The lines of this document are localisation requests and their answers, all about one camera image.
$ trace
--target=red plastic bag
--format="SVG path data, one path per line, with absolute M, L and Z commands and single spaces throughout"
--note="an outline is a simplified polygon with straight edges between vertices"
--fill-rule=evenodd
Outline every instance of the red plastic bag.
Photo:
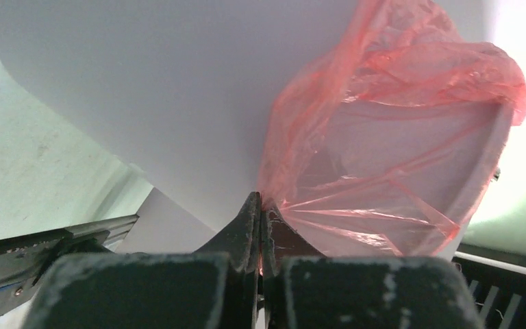
M 264 206 L 328 256 L 429 255 L 476 210 L 526 115 L 513 59 L 428 0 L 360 0 L 340 44 L 276 99 Z

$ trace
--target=transparent red bag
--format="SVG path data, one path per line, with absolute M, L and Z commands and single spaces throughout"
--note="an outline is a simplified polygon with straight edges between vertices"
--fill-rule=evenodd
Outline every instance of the transparent red bag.
M 271 110 L 264 207 L 328 256 L 430 255 L 476 210 L 511 125 L 515 61 L 428 0 L 360 0 L 340 44 Z

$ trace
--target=crumpled plastic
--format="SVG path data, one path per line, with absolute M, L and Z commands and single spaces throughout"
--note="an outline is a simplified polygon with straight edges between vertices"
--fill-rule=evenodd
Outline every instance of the crumpled plastic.
M 432 255 L 475 212 L 511 125 L 518 65 L 428 0 L 359 0 L 340 43 L 276 98 L 264 207 L 327 256 Z

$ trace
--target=plastic bag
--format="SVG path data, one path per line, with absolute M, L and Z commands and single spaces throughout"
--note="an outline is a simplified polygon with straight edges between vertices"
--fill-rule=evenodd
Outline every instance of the plastic bag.
M 430 255 L 476 210 L 526 115 L 513 59 L 428 0 L 360 0 L 271 110 L 264 207 L 327 256 Z

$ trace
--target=light green surface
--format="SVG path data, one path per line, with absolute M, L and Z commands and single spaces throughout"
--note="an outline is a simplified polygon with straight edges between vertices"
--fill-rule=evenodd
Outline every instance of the light green surface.
M 0 63 L 0 239 L 132 215 L 151 189 Z

